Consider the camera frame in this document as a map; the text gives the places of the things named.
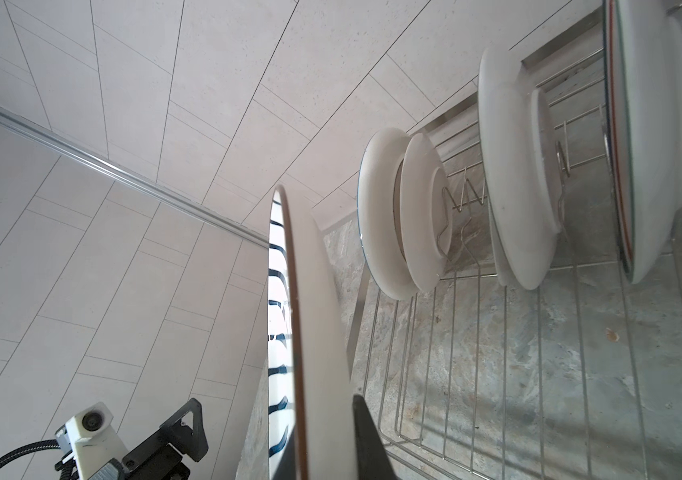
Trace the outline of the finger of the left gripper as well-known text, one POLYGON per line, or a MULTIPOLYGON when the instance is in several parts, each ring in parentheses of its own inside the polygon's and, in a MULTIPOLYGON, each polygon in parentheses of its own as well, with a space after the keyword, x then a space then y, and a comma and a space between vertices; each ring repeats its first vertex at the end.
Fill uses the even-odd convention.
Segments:
POLYGON ((208 451, 202 405, 191 398, 154 434, 125 455, 122 464, 126 479, 186 480, 191 470, 183 463, 183 457, 199 463, 208 451))

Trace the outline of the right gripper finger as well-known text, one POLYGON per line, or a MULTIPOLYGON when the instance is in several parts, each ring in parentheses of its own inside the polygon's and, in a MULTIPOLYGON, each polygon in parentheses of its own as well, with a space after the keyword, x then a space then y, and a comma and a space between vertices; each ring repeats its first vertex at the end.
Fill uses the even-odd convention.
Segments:
POLYGON ((360 480, 396 480, 387 451, 363 396, 354 394, 352 410, 360 480))

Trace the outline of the blue striped white plate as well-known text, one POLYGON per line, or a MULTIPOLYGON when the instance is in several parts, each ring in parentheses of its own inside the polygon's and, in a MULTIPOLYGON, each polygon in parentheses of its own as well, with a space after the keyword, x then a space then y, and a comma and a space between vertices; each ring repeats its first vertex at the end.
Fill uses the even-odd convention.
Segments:
POLYGON ((350 371, 323 237, 305 199, 283 185, 268 227, 269 476, 355 479, 350 371))

